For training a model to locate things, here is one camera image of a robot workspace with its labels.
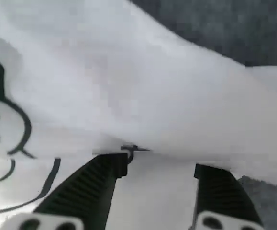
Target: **gray fabric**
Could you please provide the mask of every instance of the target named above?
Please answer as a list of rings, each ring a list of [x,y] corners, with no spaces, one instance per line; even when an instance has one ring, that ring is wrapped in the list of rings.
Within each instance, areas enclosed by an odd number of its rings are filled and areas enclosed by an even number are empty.
[[[247,66],[277,65],[277,0],[131,0],[179,36]]]
[[[239,182],[253,201],[266,230],[277,230],[277,186],[243,176]]]

